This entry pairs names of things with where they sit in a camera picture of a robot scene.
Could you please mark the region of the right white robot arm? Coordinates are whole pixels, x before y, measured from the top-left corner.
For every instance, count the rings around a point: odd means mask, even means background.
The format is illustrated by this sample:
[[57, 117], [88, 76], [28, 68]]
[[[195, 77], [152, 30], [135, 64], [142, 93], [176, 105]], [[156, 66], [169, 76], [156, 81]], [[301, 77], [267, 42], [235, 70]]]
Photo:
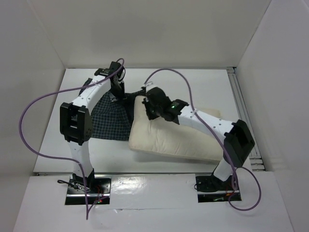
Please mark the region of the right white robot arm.
[[214, 169], [211, 185], [222, 189], [233, 172], [243, 166], [255, 146], [255, 141], [246, 122], [227, 121], [194, 109], [189, 103], [176, 99], [171, 101], [165, 92], [157, 87], [142, 87], [145, 91], [143, 104], [149, 120], [158, 117], [178, 125], [188, 126], [210, 135], [223, 148], [223, 158]]

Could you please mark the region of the cream pillow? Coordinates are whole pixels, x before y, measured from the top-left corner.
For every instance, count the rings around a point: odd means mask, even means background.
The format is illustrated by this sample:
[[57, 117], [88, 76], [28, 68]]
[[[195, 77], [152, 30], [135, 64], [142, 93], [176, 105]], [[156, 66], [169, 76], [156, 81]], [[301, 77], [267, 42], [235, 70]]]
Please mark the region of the cream pillow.
[[131, 150], [210, 163], [222, 159], [223, 150], [216, 139], [161, 117], [149, 120], [142, 100], [143, 96], [137, 96], [134, 102], [134, 120], [128, 141]]

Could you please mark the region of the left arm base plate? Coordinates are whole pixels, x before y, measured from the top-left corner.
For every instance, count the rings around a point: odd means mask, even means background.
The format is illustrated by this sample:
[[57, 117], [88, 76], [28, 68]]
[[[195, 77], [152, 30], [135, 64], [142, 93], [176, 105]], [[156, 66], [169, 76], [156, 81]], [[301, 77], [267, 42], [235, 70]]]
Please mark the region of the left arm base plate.
[[[111, 177], [96, 175], [93, 186], [86, 188], [88, 205], [90, 206], [94, 202], [97, 202], [97, 205], [110, 204], [111, 183]], [[75, 183], [72, 177], [69, 178], [69, 181], [63, 181], [63, 184], [67, 185], [65, 205], [85, 205], [82, 184]]]

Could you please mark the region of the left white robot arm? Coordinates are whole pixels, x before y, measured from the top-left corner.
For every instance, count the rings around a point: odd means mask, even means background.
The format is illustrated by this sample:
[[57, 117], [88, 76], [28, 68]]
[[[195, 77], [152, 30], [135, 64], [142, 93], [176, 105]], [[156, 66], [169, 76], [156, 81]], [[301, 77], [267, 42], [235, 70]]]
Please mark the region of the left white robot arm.
[[60, 133], [68, 142], [71, 158], [77, 161], [73, 165], [72, 178], [85, 193], [95, 188], [88, 142], [93, 133], [91, 112], [104, 94], [108, 94], [112, 102], [125, 98], [124, 76], [124, 59], [120, 58], [111, 62], [109, 68], [96, 70], [82, 93], [70, 103], [64, 102], [60, 106]]

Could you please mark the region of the dark plaid pillowcase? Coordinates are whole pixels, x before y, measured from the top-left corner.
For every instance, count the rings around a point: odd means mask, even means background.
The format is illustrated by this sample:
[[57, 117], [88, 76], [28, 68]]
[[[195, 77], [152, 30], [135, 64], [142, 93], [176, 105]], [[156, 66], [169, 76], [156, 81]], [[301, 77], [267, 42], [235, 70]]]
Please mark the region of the dark plaid pillowcase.
[[125, 99], [114, 102], [111, 100], [110, 92], [106, 92], [92, 110], [91, 137], [128, 141], [134, 120], [135, 98], [143, 95], [145, 95], [143, 90], [126, 93]]

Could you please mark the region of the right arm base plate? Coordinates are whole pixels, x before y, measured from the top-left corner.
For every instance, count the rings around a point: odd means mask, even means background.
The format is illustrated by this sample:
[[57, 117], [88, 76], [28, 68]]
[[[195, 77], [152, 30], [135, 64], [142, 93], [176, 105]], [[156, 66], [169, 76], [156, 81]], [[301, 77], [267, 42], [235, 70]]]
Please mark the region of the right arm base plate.
[[240, 191], [232, 188], [232, 176], [223, 182], [213, 175], [196, 175], [194, 189], [199, 203], [241, 201]]

